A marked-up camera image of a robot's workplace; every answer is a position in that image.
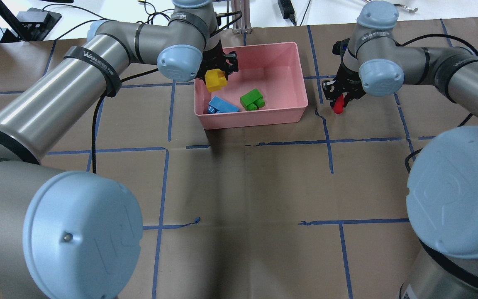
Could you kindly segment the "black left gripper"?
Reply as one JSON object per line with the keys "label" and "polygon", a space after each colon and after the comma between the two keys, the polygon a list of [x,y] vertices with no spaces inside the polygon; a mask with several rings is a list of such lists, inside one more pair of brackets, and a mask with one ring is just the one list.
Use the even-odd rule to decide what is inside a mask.
{"label": "black left gripper", "polygon": [[224,72],[224,76],[228,76],[234,72],[239,71],[239,63],[236,51],[225,53],[222,47],[221,40],[212,49],[202,53],[202,62],[200,64],[197,79],[205,79],[205,74],[209,70],[219,69]]}

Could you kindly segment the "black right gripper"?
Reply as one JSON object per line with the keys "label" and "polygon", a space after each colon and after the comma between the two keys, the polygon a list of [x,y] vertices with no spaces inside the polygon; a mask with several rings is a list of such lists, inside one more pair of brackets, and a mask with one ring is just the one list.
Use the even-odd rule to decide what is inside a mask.
{"label": "black right gripper", "polygon": [[349,68],[344,62],[345,55],[353,58],[348,51],[349,42],[349,39],[344,39],[337,41],[333,45],[332,53],[340,56],[340,65],[334,79],[321,82],[324,97],[329,101],[331,108],[336,98],[342,93],[345,95],[345,107],[347,107],[349,101],[358,100],[366,94],[363,90],[359,73]]}

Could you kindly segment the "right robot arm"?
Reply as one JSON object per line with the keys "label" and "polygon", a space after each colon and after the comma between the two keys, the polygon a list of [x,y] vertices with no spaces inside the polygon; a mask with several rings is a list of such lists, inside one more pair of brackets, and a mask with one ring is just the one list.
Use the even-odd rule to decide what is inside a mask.
{"label": "right robot arm", "polygon": [[422,249],[401,299],[478,299],[478,51],[446,31],[398,42],[400,5],[368,0],[340,67],[322,83],[334,113],[393,96],[410,155],[406,209]]}

